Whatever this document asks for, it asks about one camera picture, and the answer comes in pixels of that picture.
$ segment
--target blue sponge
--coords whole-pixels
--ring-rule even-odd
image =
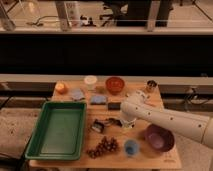
[[[107,103],[107,97],[104,95],[93,95],[90,99],[90,104],[105,105]]]

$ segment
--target chair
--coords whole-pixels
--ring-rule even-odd
[[[118,19],[117,26],[146,26],[151,0],[129,1],[127,13]],[[156,26],[167,26],[172,0],[161,0]]]
[[[123,15],[121,8],[128,4],[127,1],[103,1],[104,2],[104,7],[103,9],[111,9],[112,13],[111,14],[102,14],[99,16],[100,20],[103,20],[103,18],[108,18],[102,26],[105,26],[110,20],[117,19],[119,16]]]

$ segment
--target orange bowl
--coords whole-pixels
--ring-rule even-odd
[[[120,77],[110,77],[106,80],[106,88],[112,95],[117,95],[124,88],[125,82]]]

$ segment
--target grape cluster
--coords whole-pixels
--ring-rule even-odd
[[[107,137],[104,136],[95,149],[87,150],[87,154],[91,158],[95,159],[96,157],[100,157],[108,152],[117,151],[118,147],[118,142],[115,138],[112,137],[110,140],[107,140]]]

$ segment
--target paper cup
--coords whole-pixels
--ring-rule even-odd
[[[88,75],[84,78],[84,83],[87,86],[87,90],[95,90],[95,85],[98,79],[96,76]]]
[[[127,140],[124,143],[124,151],[128,157],[134,156],[139,151],[139,145],[134,140]]]

